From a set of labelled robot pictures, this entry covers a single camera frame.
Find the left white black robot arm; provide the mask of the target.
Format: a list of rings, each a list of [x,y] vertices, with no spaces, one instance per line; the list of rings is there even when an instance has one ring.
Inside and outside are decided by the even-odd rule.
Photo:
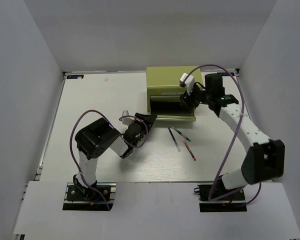
[[[78,174],[74,177],[74,183],[80,185],[78,193],[84,199],[89,200],[95,196],[97,182],[96,171],[99,157],[111,149],[120,158],[125,159],[131,155],[134,149],[141,148],[154,125],[157,114],[128,114],[122,112],[119,121],[127,126],[124,133],[118,131],[106,117],[102,116],[93,123],[79,130],[72,139],[76,141],[79,152]]]

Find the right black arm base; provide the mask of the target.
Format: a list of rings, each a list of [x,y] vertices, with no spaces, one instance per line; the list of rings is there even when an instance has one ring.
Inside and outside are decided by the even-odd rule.
[[[235,213],[246,212],[246,197],[244,191],[228,195],[219,200],[209,201],[208,196],[211,184],[199,184],[193,192],[198,195],[199,211],[201,213]]]

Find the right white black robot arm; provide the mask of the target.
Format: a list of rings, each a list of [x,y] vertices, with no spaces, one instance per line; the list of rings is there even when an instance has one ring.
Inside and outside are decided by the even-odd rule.
[[[207,74],[204,80],[205,88],[200,89],[194,76],[184,73],[179,81],[186,88],[180,97],[181,102],[189,109],[200,104],[208,105],[229,126],[246,152],[239,169],[217,176],[216,195],[226,200],[235,189],[282,177],[285,165],[284,143],[263,133],[244,113],[239,101],[232,94],[225,93],[221,74]]]

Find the green metal drawer toolbox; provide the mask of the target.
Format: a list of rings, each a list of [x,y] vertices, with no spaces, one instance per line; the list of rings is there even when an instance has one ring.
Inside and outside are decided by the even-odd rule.
[[[158,121],[195,122],[195,110],[182,105],[180,96],[186,88],[180,87],[183,74],[194,66],[155,66],[146,68],[147,111],[157,115]]]

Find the red pen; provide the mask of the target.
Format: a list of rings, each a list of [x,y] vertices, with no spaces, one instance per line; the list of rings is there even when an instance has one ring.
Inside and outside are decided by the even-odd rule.
[[[193,159],[194,161],[196,161],[196,160],[197,160],[196,157],[194,156],[194,154],[193,154],[193,152],[191,151],[191,149],[190,149],[190,147],[189,147],[189,145],[188,145],[186,139],[185,139],[183,136],[182,136],[182,141],[183,141],[185,147],[187,148],[189,154],[191,155],[192,159]]]

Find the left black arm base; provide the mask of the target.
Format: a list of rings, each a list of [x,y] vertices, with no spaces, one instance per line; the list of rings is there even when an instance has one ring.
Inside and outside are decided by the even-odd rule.
[[[115,202],[116,187],[115,183],[98,183],[96,185],[96,188],[105,197],[106,203],[100,193],[90,189],[90,192],[84,196],[73,183],[68,183],[62,210],[89,212],[110,211]]]

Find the purple pen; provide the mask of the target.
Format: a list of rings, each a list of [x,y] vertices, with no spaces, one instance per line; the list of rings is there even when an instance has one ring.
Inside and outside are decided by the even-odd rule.
[[[173,140],[173,142],[174,142],[174,144],[175,144],[175,147],[176,147],[177,151],[180,152],[180,151],[181,151],[181,148],[180,148],[180,146],[179,146],[179,144],[178,144],[178,142],[177,142],[177,140],[176,140],[174,134],[172,133],[171,128],[168,127],[167,129],[168,129],[168,131],[169,131],[169,133],[170,133],[170,135],[171,135],[171,138],[172,138],[172,140]]]

